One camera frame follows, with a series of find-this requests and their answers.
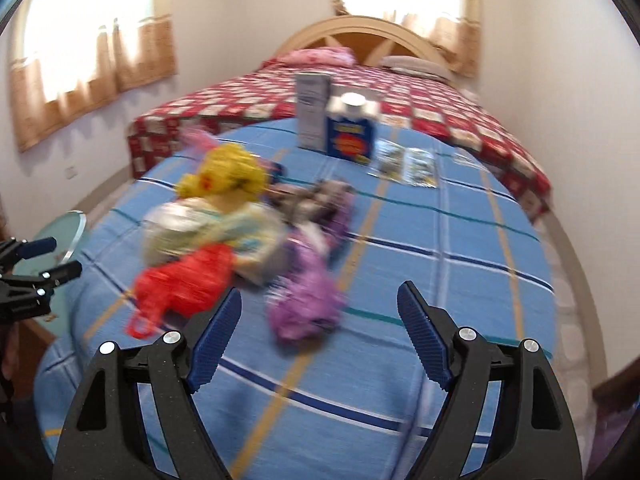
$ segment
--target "toy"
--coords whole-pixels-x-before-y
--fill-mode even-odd
[[[311,226],[319,230],[310,223],[305,230],[312,230]],[[346,305],[326,268],[323,249],[314,243],[318,239],[322,239],[321,234],[311,237],[296,229],[289,237],[291,268],[267,294],[269,325],[281,342],[293,343],[330,332]]]
[[[180,131],[180,142],[184,146],[186,154],[198,162],[201,162],[210,150],[218,148],[221,144],[220,141],[206,129],[193,125],[185,126]],[[255,157],[258,165],[267,173],[270,184],[278,182],[280,177],[286,173],[283,165],[277,162],[271,162],[253,153],[252,156]]]
[[[180,198],[201,197],[222,214],[255,202],[267,184],[257,159],[240,144],[226,142],[204,156],[197,174],[187,174],[176,186]]]
[[[144,270],[134,284],[138,310],[127,333],[136,339],[151,336],[169,310],[185,318],[209,310],[231,283],[233,261],[231,247],[218,244]]]
[[[353,193],[350,184],[340,180],[319,180],[311,188],[276,184],[267,190],[267,198],[290,224],[311,221],[328,222]]]
[[[220,145],[220,141],[213,134],[197,126],[183,127],[179,138],[184,149],[196,158],[203,157],[208,151]]]
[[[236,256],[234,270],[261,285],[285,266],[280,250],[287,238],[279,215],[257,202],[266,174],[257,157],[228,142],[204,157],[196,174],[185,175],[179,199],[145,218],[147,265],[164,264],[198,248],[224,242]]]

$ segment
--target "wall outlet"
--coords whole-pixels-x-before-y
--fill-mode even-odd
[[[78,170],[76,170],[75,166],[69,166],[68,168],[66,168],[65,170],[65,177],[67,180],[72,179],[73,177],[75,177],[78,174]]]

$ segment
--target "seed packet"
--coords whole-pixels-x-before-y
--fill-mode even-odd
[[[402,182],[405,148],[386,139],[377,139],[369,174]]]
[[[460,164],[461,166],[469,166],[470,168],[482,168],[482,165],[478,163],[472,155],[467,153],[462,148],[458,148],[453,154],[453,162]]]
[[[404,181],[411,186],[438,187],[433,153],[408,148],[404,155]]]

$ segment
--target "black clamp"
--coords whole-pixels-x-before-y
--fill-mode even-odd
[[[169,454],[182,480],[230,480],[191,394],[212,378],[242,309],[230,289],[180,332],[120,349],[103,343],[66,416],[53,480],[154,480],[137,383],[150,383]],[[482,467],[466,480],[578,480],[580,453],[569,410],[549,362],[533,340],[487,342],[429,306],[412,282],[398,290],[398,312],[431,380],[447,391],[436,425],[408,480],[456,480],[471,449],[490,381],[502,387]]]
[[[0,242],[0,326],[31,317],[44,316],[51,312],[50,300],[54,289],[82,273],[79,262],[69,262],[45,270],[37,276],[10,274],[20,260],[28,260],[56,249],[55,238],[43,238],[33,242],[11,238]],[[0,363],[2,346],[0,346]],[[0,370],[0,416],[11,425],[12,397],[14,386]]]

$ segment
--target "red cloth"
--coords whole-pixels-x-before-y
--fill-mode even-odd
[[[212,308],[231,283],[233,260],[231,247],[219,244],[144,270],[134,284],[138,310],[127,333],[144,339],[155,332],[168,310],[189,318]]]
[[[548,210],[551,185],[540,165],[482,107],[452,87],[381,68],[317,65],[340,85],[364,86],[382,96],[381,122],[412,128],[459,146],[481,160],[532,221]],[[141,177],[182,149],[178,129],[199,124],[220,134],[261,121],[295,117],[299,67],[275,59],[257,72],[205,88],[138,117],[129,129],[133,174]]]

